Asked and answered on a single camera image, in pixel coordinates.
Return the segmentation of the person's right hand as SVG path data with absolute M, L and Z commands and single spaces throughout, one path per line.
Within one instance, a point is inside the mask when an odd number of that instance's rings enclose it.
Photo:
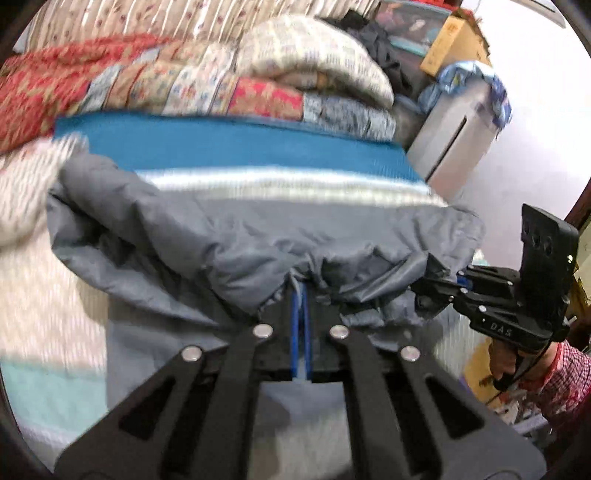
M 544 377 L 554 362 L 559 346 L 559 343 L 553 342 L 543 356 L 524 375 L 524 379 L 534 381 Z M 506 343 L 494 339 L 489 346 L 490 371 L 493 377 L 500 380 L 504 374 L 514 374 L 519 357 L 526 359 L 529 355 L 524 352 L 516 352 Z

